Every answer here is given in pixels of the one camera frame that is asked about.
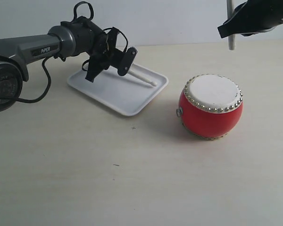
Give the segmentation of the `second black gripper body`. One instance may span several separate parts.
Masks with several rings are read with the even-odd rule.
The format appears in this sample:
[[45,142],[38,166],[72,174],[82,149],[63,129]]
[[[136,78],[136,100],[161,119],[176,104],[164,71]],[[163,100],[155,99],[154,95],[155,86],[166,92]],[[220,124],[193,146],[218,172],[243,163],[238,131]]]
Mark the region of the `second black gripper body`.
[[253,35],[283,25],[283,0],[248,0],[235,8],[237,32]]

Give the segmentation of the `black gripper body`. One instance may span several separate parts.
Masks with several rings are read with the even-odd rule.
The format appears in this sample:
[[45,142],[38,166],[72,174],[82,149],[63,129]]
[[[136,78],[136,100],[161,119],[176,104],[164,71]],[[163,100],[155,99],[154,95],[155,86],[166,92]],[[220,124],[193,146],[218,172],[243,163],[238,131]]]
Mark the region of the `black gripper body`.
[[[106,58],[106,69],[109,67],[114,67],[117,69],[121,52],[126,52],[129,49],[129,41],[126,35],[116,27],[109,27],[103,30],[104,31],[104,39],[102,39],[98,46],[93,48],[93,52],[89,54],[89,56],[96,57],[105,57]],[[126,45],[123,50],[117,48],[117,37],[121,34],[125,41]]]

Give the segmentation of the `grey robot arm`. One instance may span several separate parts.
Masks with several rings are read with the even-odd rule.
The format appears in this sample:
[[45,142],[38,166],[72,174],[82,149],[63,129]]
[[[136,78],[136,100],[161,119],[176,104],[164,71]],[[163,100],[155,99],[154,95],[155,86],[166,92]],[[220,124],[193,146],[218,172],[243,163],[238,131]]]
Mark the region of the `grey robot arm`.
[[[0,112],[16,102],[34,104],[47,95],[51,76],[46,62],[51,59],[65,61],[82,53],[88,59],[82,63],[86,80],[93,82],[104,70],[114,67],[119,76],[129,73],[137,55],[135,47],[117,48],[121,31],[116,27],[102,29],[93,22],[94,10],[89,5],[90,16],[73,12],[71,21],[62,21],[48,33],[0,39]],[[218,27],[221,38],[229,45],[235,35],[252,36],[266,33],[283,24],[283,0],[248,0],[235,8],[227,2],[227,19]],[[43,93],[34,99],[21,98],[23,83],[29,80],[28,65],[41,62],[47,77]]]

